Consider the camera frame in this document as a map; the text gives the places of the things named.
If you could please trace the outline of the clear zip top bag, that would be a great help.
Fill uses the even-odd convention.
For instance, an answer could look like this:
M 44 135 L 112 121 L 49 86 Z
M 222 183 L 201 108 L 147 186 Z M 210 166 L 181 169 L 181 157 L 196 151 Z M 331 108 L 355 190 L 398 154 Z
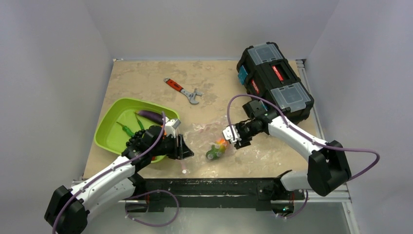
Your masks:
M 222 131 L 227 126 L 226 116 L 208 123 L 184 123 L 179 131 L 184 135 L 194 156 L 181 162 L 181 175 L 191 178 L 236 178 L 254 175 L 249 158 L 242 158 L 246 151 L 237 151 L 228 141 L 226 152 L 218 159 L 209 160 L 206 152 L 211 145 L 224 139 Z

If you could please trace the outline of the green orange fake mango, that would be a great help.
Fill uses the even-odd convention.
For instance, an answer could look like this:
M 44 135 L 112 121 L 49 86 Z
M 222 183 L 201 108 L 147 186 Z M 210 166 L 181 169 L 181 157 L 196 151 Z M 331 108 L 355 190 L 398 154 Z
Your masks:
M 220 158 L 227 150 L 228 143 L 225 139 L 215 141 L 211 148 L 206 152 L 206 158 L 209 160 L 215 160 Z

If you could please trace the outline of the purple fake eggplant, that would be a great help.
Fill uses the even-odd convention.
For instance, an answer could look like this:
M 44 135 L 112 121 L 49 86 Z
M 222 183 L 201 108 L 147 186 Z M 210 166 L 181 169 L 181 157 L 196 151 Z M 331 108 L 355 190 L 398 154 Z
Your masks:
M 163 116 L 159 113 L 148 111 L 148 110 L 140 110 L 137 114 L 141 117 L 147 118 L 154 123 L 163 124 Z

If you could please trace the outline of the green fake chili pepper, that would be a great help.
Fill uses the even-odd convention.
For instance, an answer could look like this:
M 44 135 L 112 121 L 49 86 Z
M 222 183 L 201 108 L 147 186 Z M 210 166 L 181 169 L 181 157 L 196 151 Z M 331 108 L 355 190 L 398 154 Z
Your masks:
M 138 113 L 135 112 L 134 114 L 135 114 L 135 118 L 136 118 L 136 121 L 137 121 L 138 126 L 140 127 L 140 129 L 141 129 L 141 130 L 145 130 L 145 127 L 144 127 L 142 121 L 141 121 L 141 120 L 139 119 L 139 117 L 138 117 Z

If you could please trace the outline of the dark fake grape bunch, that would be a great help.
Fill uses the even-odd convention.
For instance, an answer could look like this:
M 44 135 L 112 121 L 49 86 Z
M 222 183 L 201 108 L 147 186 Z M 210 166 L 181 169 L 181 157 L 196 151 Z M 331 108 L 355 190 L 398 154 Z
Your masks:
M 126 142 L 127 149 L 139 150 L 142 142 L 142 137 L 145 134 L 145 132 L 146 130 L 140 130 L 138 132 L 135 132 L 134 135 L 131 136 L 130 139 Z

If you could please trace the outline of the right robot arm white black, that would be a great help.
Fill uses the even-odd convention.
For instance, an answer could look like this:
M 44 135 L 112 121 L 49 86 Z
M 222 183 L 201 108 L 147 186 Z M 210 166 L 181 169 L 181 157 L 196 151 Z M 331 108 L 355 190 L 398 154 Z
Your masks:
M 276 110 L 267 111 L 258 101 L 244 105 L 249 119 L 229 124 L 223 135 L 236 149 L 250 145 L 259 133 L 275 137 L 294 149 L 307 161 L 304 171 L 287 171 L 276 177 L 274 194 L 286 198 L 294 190 L 312 190 L 327 196 L 352 176 L 342 145 L 326 142 L 304 131 Z

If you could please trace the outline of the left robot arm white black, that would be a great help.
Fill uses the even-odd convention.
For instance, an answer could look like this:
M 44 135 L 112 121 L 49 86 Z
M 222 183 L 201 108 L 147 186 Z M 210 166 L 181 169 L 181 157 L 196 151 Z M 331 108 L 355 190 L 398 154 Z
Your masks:
M 194 152 L 170 124 L 134 133 L 121 155 L 102 171 L 70 188 L 62 185 L 54 190 L 44 215 L 52 232 L 80 234 L 108 206 L 125 198 L 148 195 L 146 181 L 138 171 L 155 156 L 182 160 L 194 156 Z

